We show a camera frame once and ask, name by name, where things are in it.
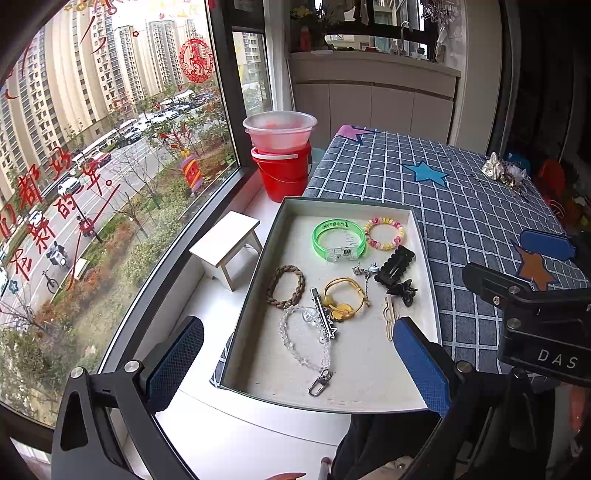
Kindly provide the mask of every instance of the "plaid fabric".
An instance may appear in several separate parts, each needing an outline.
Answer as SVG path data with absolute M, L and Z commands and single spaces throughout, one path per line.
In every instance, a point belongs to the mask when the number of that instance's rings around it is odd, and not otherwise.
M 525 198 L 488 180 L 480 171 L 484 155 L 438 142 L 377 131 L 358 144 L 335 137 L 304 192 L 305 197 L 350 199 L 412 206 L 419 220 L 433 276 L 441 338 L 455 360 L 484 372 L 507 372 L 496 349 L 502 312 L 469 292 L 462 267 L 469 261 L 515 275 L 525 228 L 563 233 L 539 192 L 528 181 Z M 414 181 L 403 165 L 430 167 L 448 174 L 447 187 Z M 583 288 L 587 282 L 570 261 L 545 259 L 558 280 L 549 288 Z

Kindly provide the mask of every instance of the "white wall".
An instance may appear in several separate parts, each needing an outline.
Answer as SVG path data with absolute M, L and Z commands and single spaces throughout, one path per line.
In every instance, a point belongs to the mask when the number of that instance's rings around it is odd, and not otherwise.
M 486 153 L 501 81 L 502 27 L 498 0 L 457 0 L 446 65 L 462 72 L 450 144 Z

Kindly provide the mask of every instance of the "green bracelet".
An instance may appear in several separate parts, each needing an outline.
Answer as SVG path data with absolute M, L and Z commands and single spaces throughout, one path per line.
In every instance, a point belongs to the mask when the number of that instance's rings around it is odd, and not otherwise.
M 359 237 L 359 245 L 353 248 L 324 248 L 318 243 L 320 235 L 333 228 L 340 228 L 350 230 Z M 333 219 L 322 222 L 312 232 L 312 246 L 314 251 L 325 260 L 329 262 L 336 262 L 338 260 L 357 260 L 363 255 L 366 247 L 365 233 L 362 228 L 349 220 Z

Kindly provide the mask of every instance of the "felt star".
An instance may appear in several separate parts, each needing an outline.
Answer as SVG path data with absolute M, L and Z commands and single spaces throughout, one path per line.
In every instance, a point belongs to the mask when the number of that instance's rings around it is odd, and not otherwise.
M 424 161 L 422 161 L 419 165 L 404 165 L 404 168 L 414 172 L 414 181 L 432 180 L 442 187 L 447 187 L 447 184 L 443 180 L 445 177 L 447 177 L 447 173 L 443 173 L 439 170 L 433 170 Z
M 348 138 L 349 140 L 353 140 L 354 142 L 357 142 L 358 144 L 361 144 L 362 140 L 361 140 L 361 135 L 366 135 L 366 134 L 374 134 L 375 132 L 373 130 L 365 130 L 362 128 L 355 128 L 351 125 L 343 125 L 341 128 L 339 128 L 339 131 L 336 133 L 336 137 L 345 137 Z
M 558 280 L 554 278 L 554 276 L 546 270 L 546 265 L 544 263 L 544 257 L 540 254 L 532 254 L 529 253 L 527 250 L 521 248 L 517 243 L 511 240 L 513 247 L 519 253 L 521 257 L 521 266 L 519 267 L 519 271 L 517 272 L 517 276 L 519 278 L 523 278 L 524 280 L 533 280 L 535 286 L 538 287 L 540 291 L 548 290 L 548 284 L 550 283 L 558 283 Z

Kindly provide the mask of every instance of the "screw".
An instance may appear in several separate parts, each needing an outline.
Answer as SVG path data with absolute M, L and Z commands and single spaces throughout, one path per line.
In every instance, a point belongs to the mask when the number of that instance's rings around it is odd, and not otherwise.
M 130 360 L 125 364 L 124 368 L 127 373 L 133 373 L 139 368 L 139 362 L 137 360 Z
M 466 362 L 465 360 L 460 360 L 456 363 L 457 371 L 462 374 L 469 374 L 472 371 L 472 366 L 470 362 Z
M 507 320 L 507 328 L 510 328 L 511 330 L 517 330 L 519 327 L 521 327 L 521 320 L 516 319 L 515 317 Z
M 74 367 L 70 372 L 70 376 L 72 378 L 78 378 L 84 373 L 84 369 L 82 367 Z

